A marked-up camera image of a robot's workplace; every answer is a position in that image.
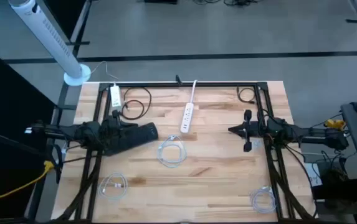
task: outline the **power cord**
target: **power cord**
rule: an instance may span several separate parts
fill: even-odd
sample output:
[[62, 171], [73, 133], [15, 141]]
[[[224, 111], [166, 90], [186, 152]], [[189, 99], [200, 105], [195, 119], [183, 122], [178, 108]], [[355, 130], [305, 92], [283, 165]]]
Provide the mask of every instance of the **power cord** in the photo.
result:
[[[243, 100], [243, 99], [240, 97], [240, 94], [241, 94], [244, 90], [250, 90], [250, 91], [253, 92], [253, 97], [252, 97], [250, 100]], [[239, 90], [239, 86], [237, 86], [237, 87], [236, 87], [236, 95], [238, 96], [238, 99], [239, 99], [240, 102], [255, 104], [255, 101], [254, 101], [255, 92], [254, 92], [254, 89], [252, 89], [252, 88], [246, 87], [246, 88], [243, 88], [243, 89]]]
[[[116, 178], [116, 177], [121, 178], [122, 184], [113, 181], [113, 178]], [[106, 188], [108, 187], [108, 184], [112, 184], [112, 186], [114, 186], [115, 188], [123, 188], [123, 193], [121, 193], [120, 195], [117, 195], [117, 196], [107, 195]], [[128, 189], [128, 181], [127, 181], [126, 177], [119, 172], [114, 172], [114, 173], [110, 174], [108, 177], [105, 177], [101, 181], [101, 183], [98, 186], [98, 194], [101, 195], [102, 197], [109, 199], [109, 200], [120, 200], [127, 193], [127, 189]]]
[[107, 74], [108, 76], [110, 76], [110, 77], [115, 78], [115, 79], [118, 80], [118, 78], [117, 78], [116, 76], [111, 75], [111, 74], [108, 73], [108, 62], [106, 62], [106, 61], [100, 62], [100, 63], [95, 67], [95, 69], [91, 71], [90, 75], [91, 75], [92, 73], [94, 73], [94, 72], [97, 70], [97, 68], [99, 67], [99, 65], [101, 65], [101, 64], [103, 64], [103, 63], [105, 63], [105, 65], [106, 65], [106, 74]]
[[[268, 207], [261, 207], [257, 203], [257, 199], [261, 195], [268, 195], [271, 199], [271, 203]], [[262, 187], [261, 189], [255, 190], [250, 194], [250, 203], [252, 204], [254, 210], [260, 212], [260, 213], [270, 213], [274, 212], [275, 208], [277, 207], [277, 204], [275, 203], [275, 197], [274, 194], [272, 193], [271, 187]]]
[[[168, 144], [168, 145], [166, 145], [166, 143], [168, 141], [174, 141], [174, 139], [176, 139], [176, 138], [179, 139], [182, 147], [179, 144]], [[175, 146], [175, 147], [177, 147], [179, 149], [179, 159], [178, 160], [168, 160], [168, 159], [165, 159], [163, 157], [163, 149], [165, 147], [168, 147], [168, 146]], [[169, 167], [169, 168], [178, 167], [182, 163], [182, 161], [184, 161], [186, 159], [186, 149], [185, 149], [184, 143], [181, 140], [181, 138], [179, 136], [176, 136], [176, 135], [168, 136], [168, 139], [164, 140], [160, 144], [160, 146], [159, 146], [159, 148], [157, 150], [157, 158], [160, 161], [160, 163], [162, 163], [166, 167]]]
[[[126, 95], [128, 93], [128, 91], [134, 89], [134, 88], [141, 88], [141, 89], [144, 89], [148, 94], [149, 94], [149, 103], [148, 103], [148, 107], [147, 109], [145, 110], [145, 105], [139, 101], [139, 100], [129, 100], [126, 102]], [[133, 121], [133, 120], [136, 120], [136, 119], [140, 119], [142, 118], [149, 110], [150, 106], [151, 106], [151, 103], [152, 103], [152, 94], [149, 92], [149, 90], [145, 87], [131, 87], [129, 89], [127, 89], [127, 91], [124, 93], [123, 95], [123, 101], [125, 102], [124, 105], [123, 105], [123, 108], [121, 109], [121, 112], [120, 112], [120, 116], [124, 117], [125, 119], [129, 120], [129, 121]], [[129, 103], [132, 103], [132, 102], [137, 102], [139, 103], [141, 106], [142, 106], [142, 111], [140, 113], [140, 115], [138, 115], [137, 117], [135, 118], [129, 118], [127, 116], [124, 115], [124, 108], [126, 108], [128, 110], [128, 104]]]
[[45, 161], [45, 162], [44, 162], [44, 166], [45, 166], [45, 167], [44, 167], [44, 172], [43, 172], [38, 178], [36, 178], [36, 179], [30, 181], [29, 183], [27, 183], [27, 184], [25, 184], [25, 185], [23, 185], [23, 186], [20, 186], [20, 187], [14, 189], [14, 190], [11, 190], [11, 191], [8, 192], [8, 193], [5, 193], [5, 194], [0, 195], [0, 198], [7, 197], [7, 196], [9, 196], [9, 195], [11, 195], [11, 194], [13, 194], [13, 193], [15, 193], [15, 192], [18, 192], [18, 191], [20, 191], [20, 190], [22, 190], [22, 189], [24, 189], [24, 188], [26, 188], [26, 187], [28, 187], [28, 186], [30, 186], [30, 185], [36, 183], [37, 181], [39, 181], [39, 180], [41, 180], [43, 177], [45, 177], [45, 175], [48, 173], [48, 171], [50, 171], [50, 170], [52, 170], [52, 169], [54, 168], [54, 165], [53, 165], [50, 161]]

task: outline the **cable bundle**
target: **cable bundle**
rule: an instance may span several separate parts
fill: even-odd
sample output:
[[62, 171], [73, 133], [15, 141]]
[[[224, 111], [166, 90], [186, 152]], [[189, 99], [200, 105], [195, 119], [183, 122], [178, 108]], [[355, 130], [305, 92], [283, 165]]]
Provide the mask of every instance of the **cable bundle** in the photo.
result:
[[[257, 203], [257, 198], [260, 197], [261, 195], [266, 194], [271, 198], [271, 203], [269, 205], [269, 207], [261, 207], [258, 203]], [[276, 203], [275, 203], [275, 197], [274, 194], [272, 193], [272, 190], [270, 187], [262, 187], [259, 190], [255, 190], [254, 192], [251, 193], [250, 195], [250, 202], [253, 206], [253, 208], [260, 212], [260, 213], [270, 213], [270, 212], [274, 212], [275, 208], [276, 208]]]
[[[175, 138], [179, 139], [179, 141], [181, 142], [182, 147], [179, 144], [167, 144], [166, 145], [166, 143], [168, 141], [174, 141]], [[167, 159], [163, 158], [163, 149], [165, 147], [168, 147], [168, 146], [178, 147], [178, 149], [179, 149], [179, 159], [178, 160], [167, 160]], [[158, 160], [163, 165], [165, 165], [166, 167], [169, 167], [169, 168], [178, 167], [182, 163], [182, 161], [184, 161], [186, 159], [186, 149], [185, 149], [185, 146], [184, 146], [184, 142], [178, 136], [170, 135], [168, 137], [168, 139], [164, 140], [164, 142], [160, 144], [160, 146], [158, 148], [158, 151], [157, 151], [157, 154], [158, 154], [157, 155]]]
[[[121, 178], [121, 181], [123, 183], [121, 184], [121, 183], [113, 182], [114, 177]], [[108, 187], [109, 184], [112, 184], [112, 186], [114, 186], [115, 188], [123, 188], [123, 193], [121, 193], [120, 195], [117, 195], [117, 196], [107, 195], [105, 192], [106, 192], [106, 188]], [[126, 177], [119, 172], [114, 172], [114, 173], [110, 174], [108, 177], [105, 177], [102, 180], [102, 182], [99, 184], [98, 194], [101, 195], [102, 197], [109, 199], [109, 200], [120, 200], [127, 193], [127, 188], [128, 188], [128, 182], [127, 182]]]

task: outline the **concrete floor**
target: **concrete floor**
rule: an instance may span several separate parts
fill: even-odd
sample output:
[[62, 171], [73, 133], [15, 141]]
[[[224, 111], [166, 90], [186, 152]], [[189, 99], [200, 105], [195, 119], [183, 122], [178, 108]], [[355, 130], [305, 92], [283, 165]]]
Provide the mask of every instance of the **concrete floor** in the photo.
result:
[[[222, 2], [199, 6], [180, 0], [172, 6], [100, 0], [90, 10], [83, 36], [91, 44], [81, 46], [79, 57], [357, 50], [357, 24], [345, 19], [357, 19], [347, 0], [264, 0], [244, 9]], [[50, 57], [7, 1], [0, 1], [0, 57]], [[94, 69], [97, 63], [87, 65]], [[11, 66], [57, 102], [63, 70], [56, 63]], [[120, 81], [171, 81], [176, 74], [183, 80], [283, 80], [299, 126], [319, 123], [337, 114], [341, 104], [357, 101], [357, 56], [110, 62], [109, 68]], [[103, 67], [90, 79], [110, 80]], [[79, 93], [79, 87], [70, 87], [66, 103], [77, 104]], [[72, 124], [73, 117], [66, 112], [62, 122]], [[330, 150], [302, 147], [304, 152], [322, 149]], [[346, 154], [354, 151], [351, 145]], [[356, 178], [357, 157], [346, 167]], [[56, 193], [54, 179], [47, 182], [50, 190], [44, 192], [39, 221], [50, 217]]]

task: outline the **wooden tabletop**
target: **wooden tabletop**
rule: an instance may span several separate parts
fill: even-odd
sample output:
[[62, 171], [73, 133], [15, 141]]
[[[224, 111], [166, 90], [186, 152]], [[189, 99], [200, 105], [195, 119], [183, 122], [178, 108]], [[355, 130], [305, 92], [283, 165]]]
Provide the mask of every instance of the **wooden tabletop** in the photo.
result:
[[[99, 83], [83, 85], [75, 124], [92, 120], [98, 86]], [[274, 115], [292, 123], [283, 82], [268, 82], [268, 86]], [[276, 222], [275, 212], [257, 213], [250, 204], [249, 195], [253, 191], [270, 185], [262, 140], [252, 139], [253, 150], [243, 152], [244, 140], [227, 130], [242, 123], [244, 110], [256, 114], [256, 105], [240, 102], [234, 87], [196, 88], [191, 129], [188, 134], [181, 134], [179, 127], [191, 88], [149, 88], [149, 91], [152, 94], [149, 112], [141, 119], [128, 122], [140, 125], [154, 122], [159, 141], [102, 159], [98, 183], [113, 172], [121, 172], [128, 179], [128, 190], [119, 201], [97, 195], [93, 222]], [[241, 96], [249, 100], [252, 92], [245, 90]], [[105, 98], [104, 95], [100, 119]], [[144, 90], [135, 89], [127, 94], [126, 100], [132, 99], [147, 106], [149, 96]], [[126, 115], [138, 115], [140, 110], [133, 103]], [[156, 158], [158, 146], [170, 134], [181, 136], [188, 152], [187, 159], [177, 168], [165, 167]], [[85, 150], [76, 148], [67, 153], [66, 160], [83, 156]], [[178, 150], [167, 147], [164, 156], [177, 158]], [[283, 158], [290, 189], [313, 214], [315, 206], [304, 171], [286, 150]], [[52, 218], [61, 215], [79, 191], [83, 163], [64, 165]], [[88, 198], [89, 194], [84, 201], [83, 217]], [[285, 210], [284, 199], [281, 204]]]

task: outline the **coiled black cable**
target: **coiled black cable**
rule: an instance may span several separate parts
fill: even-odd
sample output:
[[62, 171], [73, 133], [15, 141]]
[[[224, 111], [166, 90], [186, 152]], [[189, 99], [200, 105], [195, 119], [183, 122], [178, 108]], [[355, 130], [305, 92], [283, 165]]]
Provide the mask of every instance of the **coiled black cable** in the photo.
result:
[[[134, 88], [144, 89], [144, 90], [149, 94], [149, 104], [148, 104], [148, 107], [147, 107], [146, 110], [145, 110], [145, 105], [144, 105], [141, 101], [139, 101], [139, 100], [129, 100], [129, 101], [126, 102], [126, 95], [127, 95], [127, 93], [128, 93], [130, 90], [134, 89]], [[148, 90], [147, 88], [145, 88], [145, 87], [131, 87], [131, 88], [127, 89], [127, 91], [124, 93], [124, 95], [123, 95], [123, 100], [124, 100], [125, 103], [124, 103], [124, 105], [123, 105], [123, 108], [121, 109], [120, 116], [124, 117], [125, 119], [127, 119], [127, 120], [129, 120], [129, 121], [133, 121], [133, 120], [142, 118], [142, 117], [148, 112], [148, 110], [149, 110], [149, 108], [150, 108], [150, 106], [151, 106], [151, 103], [152, 103], [152, 94], [151, 94], [151, 93], [149, 92], [149, 90]], [[141, 111], [140, 115], [138, 115], [137, 117], [129, 118], [129, 117], [127, 117], [127, 116], [124, 115], [124, 108], [128, 109], [128, 104], [129, 104], [129, 103], [132, 103], [132, 102], [137, 102], [137, 103], [139, 103], [139, 104], [142, 106], [142, 111]]]
[[[240, 97], [240, 94], [241, 94], [244, 90], [250, 90], [250, 91], [253, 92], [253, 97], [252, 97], [250, 100], [243, 100], [243, 99]], [[239, 99], [240, 102], [255, 104], [255, 101], [254, 101], [255, 92], [254, 92], [254, 89], [253, 89], [253, 88], [246, 87], [246, 88], [243, 88], [243, 89], [239, 90], [239, 87], [237, 86], [237, 87], [236, 87], [236, 94], [237, 94], [238, 99]]]

